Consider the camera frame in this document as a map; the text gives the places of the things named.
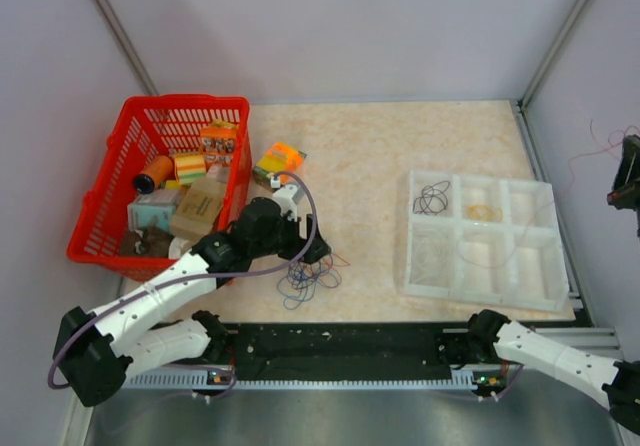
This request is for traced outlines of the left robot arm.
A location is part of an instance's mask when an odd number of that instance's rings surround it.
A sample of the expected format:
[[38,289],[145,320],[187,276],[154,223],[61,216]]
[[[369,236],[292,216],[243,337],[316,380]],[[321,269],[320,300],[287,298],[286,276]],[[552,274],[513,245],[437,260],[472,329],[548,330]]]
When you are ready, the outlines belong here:
[[234,278],[255,276],[251,264],[258,258],[277,256],[291,265],[314,263],[328,252],[314,212],[300,219],[272,199],[254,199],[228,229],[201,238],[131,293],[90,312],[80,307],[68,311],[59,326],[47,384],[53,390],[72,389],[91,407],[148,370],[226,360],[229,333],[218,316],[197,311],[172,323],[167,317]]

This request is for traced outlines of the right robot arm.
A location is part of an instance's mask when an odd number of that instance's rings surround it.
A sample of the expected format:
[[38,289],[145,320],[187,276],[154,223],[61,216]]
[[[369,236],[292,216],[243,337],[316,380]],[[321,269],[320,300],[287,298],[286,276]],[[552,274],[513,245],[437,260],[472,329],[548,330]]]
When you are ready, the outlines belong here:
[[471,316],[463,340],[472,363],[505,360],[532,367],[594,400],[639,433],[639,363],[596,356],[555,342],[493,310]]

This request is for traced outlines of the orange green sponge box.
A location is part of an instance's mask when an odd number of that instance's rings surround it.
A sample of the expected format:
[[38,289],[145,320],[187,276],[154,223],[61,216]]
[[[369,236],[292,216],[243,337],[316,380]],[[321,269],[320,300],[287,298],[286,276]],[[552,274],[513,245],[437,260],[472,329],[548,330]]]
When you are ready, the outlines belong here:
[[272,191],[271,179],[280,171],[296,172],[307,154],[286,143],[274,143],[254,165],[252,174],[257,185]]

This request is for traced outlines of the brown cardboard box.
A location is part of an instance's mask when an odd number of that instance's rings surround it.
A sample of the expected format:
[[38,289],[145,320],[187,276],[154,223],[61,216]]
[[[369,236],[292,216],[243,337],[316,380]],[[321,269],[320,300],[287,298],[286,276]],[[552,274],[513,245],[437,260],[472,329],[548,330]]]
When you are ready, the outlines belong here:
[[208,235],[222,210],[225,194],[224,183],[210,177],[196,179],[171,218],[170,233],[189,241]]

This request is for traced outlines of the white crumpled bag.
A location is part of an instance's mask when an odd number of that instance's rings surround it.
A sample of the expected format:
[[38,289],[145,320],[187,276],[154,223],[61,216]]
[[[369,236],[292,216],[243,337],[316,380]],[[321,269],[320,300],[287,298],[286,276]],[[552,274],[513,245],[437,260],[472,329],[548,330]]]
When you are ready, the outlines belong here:
[[191,254],[193,251],[193,248],[199,242],[200,242],[199,239],[190,240],[190,239],[185,239],[180,237],[174,237],[169,244],[168,258],[171,260],[179,260],[183,256],[187,254]]

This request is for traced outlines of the orange snack box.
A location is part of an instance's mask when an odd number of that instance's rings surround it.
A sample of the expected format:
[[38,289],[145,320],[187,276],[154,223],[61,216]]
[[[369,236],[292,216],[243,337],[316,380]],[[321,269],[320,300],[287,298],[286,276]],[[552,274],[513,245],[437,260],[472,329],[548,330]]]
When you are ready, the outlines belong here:
[[200,131],[200,146],[205,165],[230,166],[236,149],[238,126],[215,119]]

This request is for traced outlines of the white compartment tray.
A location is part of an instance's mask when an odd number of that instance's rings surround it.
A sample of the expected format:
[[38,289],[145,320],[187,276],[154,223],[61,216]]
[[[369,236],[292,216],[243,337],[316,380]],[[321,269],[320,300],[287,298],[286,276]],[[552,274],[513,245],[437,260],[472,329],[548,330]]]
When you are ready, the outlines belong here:
[[402,293],[556,313],[570,285],[550,184],[412,170]]

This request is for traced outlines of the yellow green striped sponge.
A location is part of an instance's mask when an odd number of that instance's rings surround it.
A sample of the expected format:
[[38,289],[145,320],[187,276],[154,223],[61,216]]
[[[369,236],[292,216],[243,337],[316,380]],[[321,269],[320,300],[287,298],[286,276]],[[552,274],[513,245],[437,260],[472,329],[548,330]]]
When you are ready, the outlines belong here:
[[191,185],[207,173],[204,155],[199,152],[176,153],[172,160],[176,181],[181,186]]

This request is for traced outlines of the light blue carton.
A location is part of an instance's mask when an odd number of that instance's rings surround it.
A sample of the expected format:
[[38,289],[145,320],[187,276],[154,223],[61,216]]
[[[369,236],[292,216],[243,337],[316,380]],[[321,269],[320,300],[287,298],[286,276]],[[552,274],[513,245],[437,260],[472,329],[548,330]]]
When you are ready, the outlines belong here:
[[130,231],[155,226],[169,231],[171,218],[181,199],[180,190],[159,189],[151,194],[138,195],[127,206],[127,222]]

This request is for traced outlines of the brown plush toy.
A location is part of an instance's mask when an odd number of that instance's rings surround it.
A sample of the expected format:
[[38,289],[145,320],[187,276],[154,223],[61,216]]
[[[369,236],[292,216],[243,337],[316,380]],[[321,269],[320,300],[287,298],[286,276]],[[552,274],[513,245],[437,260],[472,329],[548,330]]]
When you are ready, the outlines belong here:
[[167,258],[173,236],[155,226],[126,231],[118,255],[135,258]]

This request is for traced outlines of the orange cylindrical can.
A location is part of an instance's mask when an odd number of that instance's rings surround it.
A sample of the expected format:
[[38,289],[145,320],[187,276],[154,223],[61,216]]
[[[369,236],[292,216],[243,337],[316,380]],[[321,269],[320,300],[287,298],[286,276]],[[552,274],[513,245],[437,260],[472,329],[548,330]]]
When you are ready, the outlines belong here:
[[171,175],[172,171],[172,159],[166,155],[159,155],[134,176],[132,186],[139,194],[151,194]]

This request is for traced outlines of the red plastic basket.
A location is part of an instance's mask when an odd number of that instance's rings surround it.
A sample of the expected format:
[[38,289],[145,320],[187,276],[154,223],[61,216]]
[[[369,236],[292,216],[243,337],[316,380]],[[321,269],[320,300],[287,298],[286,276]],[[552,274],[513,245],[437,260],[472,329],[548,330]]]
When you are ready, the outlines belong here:
[[220,229],[227,228],[247,201],[252,169],[249,114],[249,102],[243,97],[169,94],[127,99],[107,139],[97,178],[83,199],[67,246],[68,259],[139,282],[168,269],[173,264],[170,259],[136,259],[119,254],[128,229],[127,206],[136,196],[133,178],[159,155],[196,150],[200,130],[215,119],[236,124],[239,135],[217,219]]

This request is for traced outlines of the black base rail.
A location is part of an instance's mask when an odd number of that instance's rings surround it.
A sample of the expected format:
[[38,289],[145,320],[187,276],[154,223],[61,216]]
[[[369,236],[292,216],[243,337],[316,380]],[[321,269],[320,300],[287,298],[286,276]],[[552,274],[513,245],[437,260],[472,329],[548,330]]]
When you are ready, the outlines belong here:
[[521,363],[501,359],[464,329],[417,324],[243,326],[211,366],[155,367],[127,389],[474,390],[494,374],[499,388]]

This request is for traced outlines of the right aluminium corner post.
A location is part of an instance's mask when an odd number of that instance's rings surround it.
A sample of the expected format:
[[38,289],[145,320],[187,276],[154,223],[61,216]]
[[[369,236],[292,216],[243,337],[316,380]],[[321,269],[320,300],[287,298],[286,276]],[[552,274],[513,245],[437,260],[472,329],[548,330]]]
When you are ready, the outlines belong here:
[[517,101],[522,113],[525,113],[536,99],[593,1],[594,0],[575,0],[571,5],[571,8],[564,17],[559,30],[537,66],[522,97]]

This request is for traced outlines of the left aluminium corner post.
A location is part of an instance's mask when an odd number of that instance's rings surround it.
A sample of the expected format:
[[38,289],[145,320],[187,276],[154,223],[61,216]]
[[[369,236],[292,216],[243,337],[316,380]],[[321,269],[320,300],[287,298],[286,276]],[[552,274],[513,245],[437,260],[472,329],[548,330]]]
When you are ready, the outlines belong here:
[[146,95],[157,96],[159,91],[139,56],[132,40],[120,21],[110,0],[92,0],[111,34],[115,44],[128,64],[134,78]]

